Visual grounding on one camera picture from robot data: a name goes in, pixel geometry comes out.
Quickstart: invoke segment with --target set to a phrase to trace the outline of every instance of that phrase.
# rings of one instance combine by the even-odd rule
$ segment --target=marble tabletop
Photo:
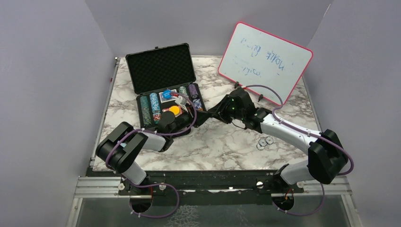
[[[234,83],[218,74],[221,57],[193,56],[192,61],[205,106],[212,108],[234,89]],[[256,107],[275,107],[267,100],[257,102],[257,95],[250,95]],[[139,128],[136,96],[127,63],[122,58],[100,141],[123,121]],[[277,113],[290,122],[317,130],[302,79]],[[260,140],[272,144],[258,145]],[[286,163],[305,159],[307,156],[302,151],[280,139],[209,119],[199,128],[193,128],[190,134],[174,139],[166,152],[143,150],[135,161],[144,170],[254,170],[278,169]],[[95,158],[93,170],[110,171],[99,157]]]

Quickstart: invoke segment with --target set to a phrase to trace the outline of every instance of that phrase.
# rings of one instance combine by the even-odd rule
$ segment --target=gray partition
[[[223,55],[237,21],[308,45],[332,0],[86,0],[113,53],[189,43]]]
[[[353,156],[364,226],[399,226],[401,1],[335,0],[308,45],[305,74],[323,129]]]
[[[0,226],[65,226],[114,64],[84,1],[0,2]]]

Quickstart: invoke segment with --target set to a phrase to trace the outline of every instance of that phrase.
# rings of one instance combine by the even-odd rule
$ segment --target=purple cable
[[[149,187],[154,187],[154,186],[159,186],[159,185],[165,185],[165,186],[169,186],[170,188],[172,188],[172,189],[174,190],[175,194],[177,195],[177,203],[176,203],[174,209],[173,209],[170,213],[164,214],[164,215],[160,215],[160,216],[152,216],[152,215],[137,213],[137,212],[135,212],[134,209],[132,208],[132,203],[131,203],[131,201],[130,201],[130,209],[132,210],[132,213],[138,215],[139,217],[140,217],[140,216],[143,216],[143,217],[147,217],[147,218],[166,218],[166,217],[168,217],[168,216],[174,214],[174,212],[176,212],[177,209],[178,209],[178,207],[180,206],[180,194],[178,194],[177,189],[174,188],[174,186],[172,186],[171,184],[167,184],[167,183],[154,183],[154,184],[149,184],[149,185],[136,185],[136,184],[132,183],[131,181],[130,181],[130,184],[132,184],[132,186],[137,187],[137,188],[149,188]]]
[[[181,93],[177,93],[177,92],[174,92],[174,91],[172,91],[172,92],[170,92],[171,94],[177,94],[177,95],[179,95],[179,96],[182,96],[183,98],[185,98],[188,102],[189,102],[189,104],[192,106],[192,108],[193,108],[193,111],[194,111],[194,114],[193,114],[193,121],[192,121],[192,123],[187,127],[187,128],[185,128],[185,129],[183,129],[183,130],[181,130],[181,131],[179,131],[179,132],[174,132],[174,133],[156,133],[156,135],[159,135],[159,136],[175,136],[175,135],[179,135],[179,134],[181,134],[181,133],[184,133],[184,132],[186,132],[186,131],[188,131],[190,128],[192,128],[192,126],[195,124],[195,122],[196,122],[196,117],[197,117],[197,115],[196,115],[196,107],[195,107],[195,105],[193,104],[193,102],[189,99],[189,98],[187,98],[185,95],[183,95],[183,94],[181,94]],[[155,133],[154,131],[149,131],[149,130],[142,130],[142,129],[135,129],[135,130],[132,130],[132,131],[130,131],[129,133],[127,133],[120,141],[118,141],[117,142],[117,144],[113,147],[113,149],[110,151],[110,153],[107,155],[107,158],[106,158],[106,167],[107,168],[109,168],[109,169],[112,169],[110,166],[109,166],[109,161],[110,161],[110,158],[112,157],[112,155],[114,154],[114,152],[115,152],[115,150],[118,148],[118,146],[120,145],[120,144],[122,144],[130,135],[132,135],[132,134],[134,134],[134,133],[136,133],[136,132],[147,132],[147,133]]]
[[[320,184],[320,186],[322,187],[322,192],[323,192],[323,198],[322,201],[320,202],[320,205],[312,212],[307,213],[307,214],[298,214],[298,213],[291,213],[291,212],[286,212],[285,210],[280,209],[275,203],[273,203],[274,206],[276,206],[278,208],[279,211],[292,215],[292,216],[297,216],[297,217],[304,217],[304,216],[309,216],[309,215],[313,215],[314,213],[320,211],[320,209],[323,207],[324,201],[326,200],[326,196],[324,193],[324,188],[323,188],[323,184]]]
[[[283,108],[283,100],[282,100],[281,97],[277,94],[277,92],[275,92],[275,91],[274,91],[273,89],[271,89],[270,87],[264,86],[264,85],[248,85],[248,86],[246,86],[245,88],[247,88],[247,87],[264,87],[264,88],[270,90],[271,92],[273,92],[273,93],[277,96],[277,98],[279,98],[279,100],[280,100],[280,106],[275,107],[275,108],[273,109],[273,111],[272,111],[272,114],[273,114],[274,119],[276,119],[278,122],[280,122],[281,119],[280,119],[279,117],[277,117],[277,115],[276,115],[276,110],[279,110],[279,109]],[[308,134],[307,131],[304,131],[304,130],[302,130],[302,129],[299,129],[299,128],[297,128],[297,127],[291,125],[291,124],[286,123],[285,121],[283,121],[282,124],[285,125],[285,126],[287,126],[287,127],[289,127],[289,128],[292,128],[292,129],[294,129],[295,131],[298,131],[298,132],[300,132],[300,133]],[[313,136],[313,137],[315,137],[315,138],[321,139],[321,140],[325,141],[326,143],[328,143],[328,144],[334,146],[335,148],[339,149],[341,152],[343,152],[343,153],[347,156],[347,158],[349,159],[349,162],[350,162],[351,166],[349,167],[349,170],[345,171],[344,173],[338,174],[339,176],[347,175],[347,174],[351,173],[352,170],[354,170],[354,160],[353,160],[352,157],[348,154],[348,152],[346,152],[346,151],[344,150],[344,148],[340,147],[339,145],[335,144],[334,142],[332,142],[332,141],[330,141],[330,140],[328,140],[328,139],[326,139],[326,138],[324,138],[324,137],[322,137],[322,136],[320,136],[320,135],[316,135],[316,134],[314,134],[314,133],[310,133],[310,135]]]

